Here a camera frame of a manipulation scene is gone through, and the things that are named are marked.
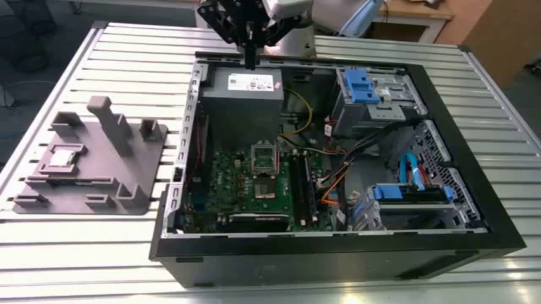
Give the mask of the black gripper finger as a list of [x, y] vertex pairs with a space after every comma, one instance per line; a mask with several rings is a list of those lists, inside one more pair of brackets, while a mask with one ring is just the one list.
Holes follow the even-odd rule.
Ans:
[[243, 1], [200, 1], [196, 13], [226, 44], [234, 44], [244, 54], [244, 67], [251, 69], [245, 9]]
[[255, 70], [259, 62], [257, 49], [264, 46], [273, 46], [288, 32], [296, 28], [301, 20], [301, 16], [296, 15], [279, 20], [265, 28], [261, 20], [249, 22], [249, 70]]

